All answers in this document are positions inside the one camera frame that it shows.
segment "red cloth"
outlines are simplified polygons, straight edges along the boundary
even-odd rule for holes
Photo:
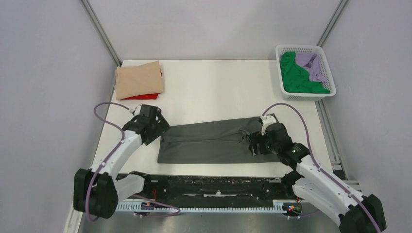
[[[159,96],[159,93],[155,93],[155,94],[132,96],[132,97],[124,98],[123,100],[155,100],[157,99],[158,96]]]

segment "white cable tray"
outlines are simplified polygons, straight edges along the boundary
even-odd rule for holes
[[[144,200],[125,200],[117,205],[116,212],[176,212],[173,208],[142,209]],[[286,213],[283,202],[273,201],[273,207],[245,208],[180,208],[182,213]]]

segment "metal floor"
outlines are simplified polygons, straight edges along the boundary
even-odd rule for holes
[[[316,210],[305,203],[304,212]],[[83,218],[79,233],[340,233],[323,213],[291,219],[281,214],[185,213],[178,216],[141,219],[116,212],[110,219],[88,222]]]

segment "gray wall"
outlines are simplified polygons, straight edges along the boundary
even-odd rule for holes
[[[325,45],[326,101],[351,177],[383,202],[388,233],[411,232],[412,2],[353,0]]]
[[[61,232],[114,63],[77,0],[1,1],[0,54],[0,232]]]
[[[90,0],[120,59],[267,59],[315,45],[339,0]]]

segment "purple cloth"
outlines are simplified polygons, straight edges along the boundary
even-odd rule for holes
[[[321,75],[319,56],[316,53],[297,52],[296,64],[309,72],[309,79],[315,82],[325,83],[327,78]]]

